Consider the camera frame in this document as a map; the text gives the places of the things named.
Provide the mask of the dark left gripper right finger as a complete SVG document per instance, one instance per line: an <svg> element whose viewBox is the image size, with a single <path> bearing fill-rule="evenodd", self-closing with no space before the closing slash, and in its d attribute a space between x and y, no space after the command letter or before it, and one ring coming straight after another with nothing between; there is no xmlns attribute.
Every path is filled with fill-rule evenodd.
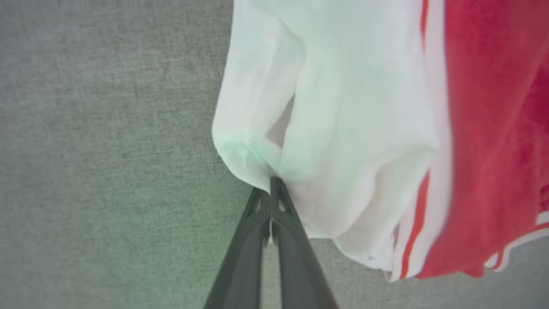
<svg viewBox="0 0 549 309"><path fill-rule="evenodd" d="M271 178L271 218L280 260L283 309L337 309L286 185L277 177Z"/></svg>

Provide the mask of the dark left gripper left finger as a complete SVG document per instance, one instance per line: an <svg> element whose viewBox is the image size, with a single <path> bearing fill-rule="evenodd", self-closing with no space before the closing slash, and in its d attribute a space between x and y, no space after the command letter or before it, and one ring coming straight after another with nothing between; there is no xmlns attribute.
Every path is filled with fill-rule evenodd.
<svg viewBox="0 0 549 309"><path fill-rule="evenodd" d="M259 309L262 255L269 239L269 195L253 188L205 309Z"/></svg>

